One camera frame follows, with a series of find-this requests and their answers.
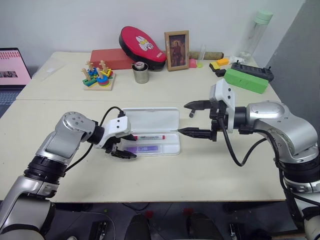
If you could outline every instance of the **framed portrait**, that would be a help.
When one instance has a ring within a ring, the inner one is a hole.
[[[164,33],[168,71],[189,68],[189,31]]]

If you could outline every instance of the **laptop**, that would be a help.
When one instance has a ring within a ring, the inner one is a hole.
[[[19,49],[0,48],[0,118],[30,80]]]

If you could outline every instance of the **green sponge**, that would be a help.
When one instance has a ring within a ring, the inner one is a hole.
[[[224,75],[224,79],[228,84],[247,89],[258,94],[264,93],[269,82],[266,79],[246,74],[229,68]]]

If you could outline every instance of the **marker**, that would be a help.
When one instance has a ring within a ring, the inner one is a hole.
[[[135,140],[164,140],[166,139],[165,135],[142,135],[134,136]]]
[[[156,153],[158,151],[158,146],[130,146],[127,147],[126,150],[133,154]]]

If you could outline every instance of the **red box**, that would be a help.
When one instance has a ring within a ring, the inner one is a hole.
[[[90,62],[96,68],[101,68],[100,61],[105,61],[105,65],[112,70],[131,69],[135,62],[121,48],[93,50]]]

